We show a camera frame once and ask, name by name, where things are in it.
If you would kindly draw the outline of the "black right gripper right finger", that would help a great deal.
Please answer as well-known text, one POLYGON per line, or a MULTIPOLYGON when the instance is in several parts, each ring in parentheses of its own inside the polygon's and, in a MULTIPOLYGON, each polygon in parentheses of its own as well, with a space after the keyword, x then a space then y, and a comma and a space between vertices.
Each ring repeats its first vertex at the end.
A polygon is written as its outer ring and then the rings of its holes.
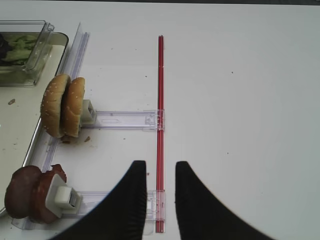
POLYGON ((175 166, 175 212, 182 240, 270 240, 222 204, 186 161, 175 166))

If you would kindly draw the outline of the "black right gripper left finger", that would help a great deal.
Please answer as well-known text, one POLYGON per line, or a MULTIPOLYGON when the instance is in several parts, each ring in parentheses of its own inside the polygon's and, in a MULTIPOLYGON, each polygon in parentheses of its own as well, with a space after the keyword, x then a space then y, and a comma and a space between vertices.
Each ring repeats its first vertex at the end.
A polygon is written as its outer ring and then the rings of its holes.
POLYGON ((53 240, 141 240, 147 214, 146 162, 135 160, 92 211, 53 240))

